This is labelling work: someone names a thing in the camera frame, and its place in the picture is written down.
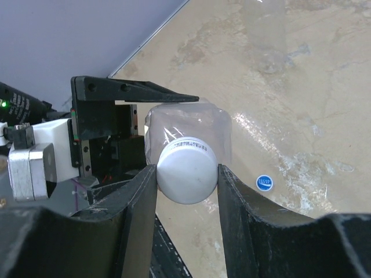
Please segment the blue and white cap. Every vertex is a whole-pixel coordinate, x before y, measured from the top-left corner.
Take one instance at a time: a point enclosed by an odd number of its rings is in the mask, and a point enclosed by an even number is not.
[[[268,175],[261,175],[256,179],[256,186],[260,191],[269,191],[273,188],[273,180]]]

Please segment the gray wall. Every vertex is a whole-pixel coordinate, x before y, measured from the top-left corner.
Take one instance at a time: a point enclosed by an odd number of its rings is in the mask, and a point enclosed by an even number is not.
[[[60,109],[72,76],[109,76],[187,1],[1,0],[0,81]]]

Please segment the concrete floor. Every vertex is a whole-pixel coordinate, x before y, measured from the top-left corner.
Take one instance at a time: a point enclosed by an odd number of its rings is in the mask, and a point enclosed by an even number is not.
[[[277,203],[312,217],[370,212],[371,1],[292,0],[283,75],[254,69],[243,2],[192,0],[115,77],[206,97],[233,119],[233,172],[269,174]],[[139,104],[144,117],[151,105]],[[216,192],[157,212],[194,277],[227,277]]]

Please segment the screw hole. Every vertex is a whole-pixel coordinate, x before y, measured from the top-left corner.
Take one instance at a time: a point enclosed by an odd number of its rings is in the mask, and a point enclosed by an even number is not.
[[[129,88],[128,85],[122,84],[121,87],[120,87],[120,90],[122,90],[124,92],[128,92],[128,91],[130,91],[130,88]]]
[[[91,91],[91,92],[95,92],[97,90],[97,86],[93,83],[90,83],[88,85],[88,90]]]

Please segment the white bottle cap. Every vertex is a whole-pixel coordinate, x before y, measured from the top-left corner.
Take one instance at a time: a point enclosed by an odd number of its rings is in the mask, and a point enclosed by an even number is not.
[[[170,142],[157,164],[162,193],[180,204],[195,204],[213,193],[218,179],[216,156],[207,143],[194,137]]]

